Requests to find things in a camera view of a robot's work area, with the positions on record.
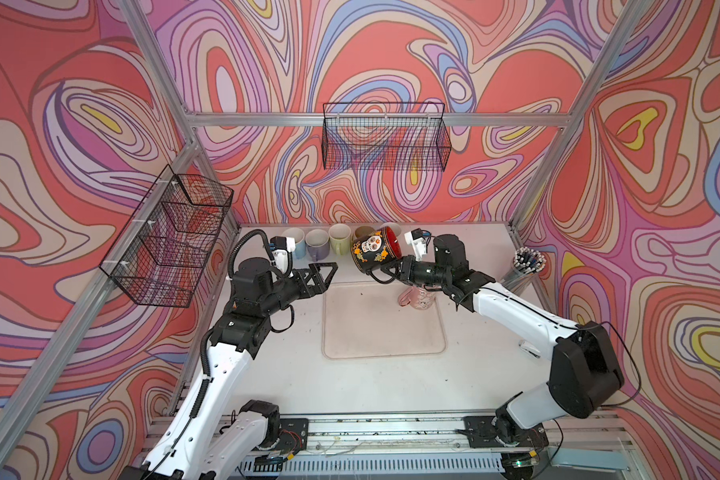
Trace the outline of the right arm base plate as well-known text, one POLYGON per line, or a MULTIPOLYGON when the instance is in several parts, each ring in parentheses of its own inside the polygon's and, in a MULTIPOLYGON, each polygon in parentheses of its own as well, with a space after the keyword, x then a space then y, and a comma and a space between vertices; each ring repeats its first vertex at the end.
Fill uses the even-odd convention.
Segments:
POLYGON ((530 429, 514 425, 508 417, 466 416, 458 434, 467 438, 471 448, 530 448, 549 446, 546 430, 541 424, 530 429))

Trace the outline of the cream speckled round mug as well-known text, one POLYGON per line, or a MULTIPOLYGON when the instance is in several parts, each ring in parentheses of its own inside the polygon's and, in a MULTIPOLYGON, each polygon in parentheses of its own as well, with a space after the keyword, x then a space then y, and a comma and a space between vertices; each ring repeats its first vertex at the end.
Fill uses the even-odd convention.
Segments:
POLYGON ((369 225, 362 225, 355 229, 354 231, 354 239, 360 239, 367 237, 375 232, 375 229, 369 225))

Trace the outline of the white ceramic mug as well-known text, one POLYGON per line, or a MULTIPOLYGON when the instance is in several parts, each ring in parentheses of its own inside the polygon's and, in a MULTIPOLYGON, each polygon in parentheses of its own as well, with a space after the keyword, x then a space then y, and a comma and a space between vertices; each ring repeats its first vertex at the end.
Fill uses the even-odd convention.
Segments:
POLYGON ((400 238, 402 235, 402 226, 395 222, 387 222, 384 224, 384 227, 389 228, 396 237, 400 238))

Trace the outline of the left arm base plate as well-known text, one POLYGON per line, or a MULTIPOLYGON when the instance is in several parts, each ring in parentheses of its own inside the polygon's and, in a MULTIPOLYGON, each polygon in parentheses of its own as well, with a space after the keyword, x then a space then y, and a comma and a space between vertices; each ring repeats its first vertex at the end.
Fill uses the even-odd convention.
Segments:
POLYGON ((297 454, 307 448, 308 433, 309 420, 307 418, 282 419, 278 438, 265 447, 261 447, 261 450, 273 452, 276 456, 297 454))

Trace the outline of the purple ceramic mug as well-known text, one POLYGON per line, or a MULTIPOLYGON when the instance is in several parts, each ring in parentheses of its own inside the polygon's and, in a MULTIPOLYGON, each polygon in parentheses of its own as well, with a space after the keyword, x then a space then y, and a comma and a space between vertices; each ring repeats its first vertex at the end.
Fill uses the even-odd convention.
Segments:
POLYGON ((307 253, 313 262, 321 262, 330 254, 330 236, 324 229, 312 229, 305 235, 307 253))

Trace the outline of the light green ceramic mug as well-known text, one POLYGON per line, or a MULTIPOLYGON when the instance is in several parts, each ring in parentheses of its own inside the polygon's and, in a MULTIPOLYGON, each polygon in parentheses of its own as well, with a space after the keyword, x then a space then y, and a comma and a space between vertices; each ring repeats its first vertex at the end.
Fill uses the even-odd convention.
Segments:
POLYGON ((352 245, 352 229, 344 223, 332 225, 329 230, 329 241, 332 251, 338 256, 347 255, 352 245))

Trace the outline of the black patterned mug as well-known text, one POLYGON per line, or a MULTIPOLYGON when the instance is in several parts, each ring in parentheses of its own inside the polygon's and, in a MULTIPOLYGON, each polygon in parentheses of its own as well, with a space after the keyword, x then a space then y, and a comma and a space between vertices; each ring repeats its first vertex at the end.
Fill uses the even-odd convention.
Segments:
POLYGON ((370 271, 382 266, 399 266, 403 257, 397 237, 387 227, 355 240, 350 254, 357 269, 367 276, 370 271))

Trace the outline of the light blue ceramic mug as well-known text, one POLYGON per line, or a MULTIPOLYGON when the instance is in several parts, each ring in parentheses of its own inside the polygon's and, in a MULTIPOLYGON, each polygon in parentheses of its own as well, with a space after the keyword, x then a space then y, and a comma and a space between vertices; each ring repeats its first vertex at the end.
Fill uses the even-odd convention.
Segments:
POLYGON ((291 238, 294 241, 294 251, 292 253, 295 260, 303 259, 306 255, 305 232, 301 228, 288 228, 283 232, 283 236, 291 238))

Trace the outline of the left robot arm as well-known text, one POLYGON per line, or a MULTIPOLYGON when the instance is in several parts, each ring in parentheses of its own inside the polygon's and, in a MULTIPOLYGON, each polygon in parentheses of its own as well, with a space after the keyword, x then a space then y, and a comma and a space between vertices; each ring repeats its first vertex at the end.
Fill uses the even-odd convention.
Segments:
POLYGON ((281 435, 277 405, 250 400, 227 429, 223 409, 264 341, 275 332, 273 314, 295 312, 298 300, 325 293, 338 272, 334 262, 294 265, 295 241, 262 229, 243 235, 227 265, 230 297, 222 316, 202 336, 188 396, 172 423, 138 467, 123 479, 227 479, 253 450, 275 446, 281 435))

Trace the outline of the beige rectangular tray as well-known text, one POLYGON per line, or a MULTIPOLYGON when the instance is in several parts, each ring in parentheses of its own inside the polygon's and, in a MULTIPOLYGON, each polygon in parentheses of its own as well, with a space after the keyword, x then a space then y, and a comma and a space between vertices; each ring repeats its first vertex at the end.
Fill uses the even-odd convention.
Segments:
POLYGON ((436 302, 424 310, 398 297, 405 287, 341 283, 323 298, 322 353, 330 360, 440 354, 447 342, 436 302))

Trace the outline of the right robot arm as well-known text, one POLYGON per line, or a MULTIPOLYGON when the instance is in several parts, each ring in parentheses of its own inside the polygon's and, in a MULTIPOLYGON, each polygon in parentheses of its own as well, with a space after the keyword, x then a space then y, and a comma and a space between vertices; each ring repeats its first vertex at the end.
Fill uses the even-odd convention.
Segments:
POLYGON ((408 255, 379 270, 393 281, 438 290, 458 308, 498 322, 550 362, 546 381, 496 410, 493 429, 505 444, 546 421, 566 415, 586 419, 624 385, 609 334, 597 322, 578 325, 554 315, 469 267, 418 261, 408 255))

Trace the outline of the pink ceramic mug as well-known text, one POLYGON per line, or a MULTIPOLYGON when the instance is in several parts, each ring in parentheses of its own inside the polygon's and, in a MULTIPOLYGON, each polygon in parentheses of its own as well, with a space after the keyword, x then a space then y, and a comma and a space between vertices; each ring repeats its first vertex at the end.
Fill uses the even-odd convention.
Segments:
POLYGON ((397 301, 400 307, 428 310, 435 304, 435 292, 417 286, 409 286, 398 296, 397 301))

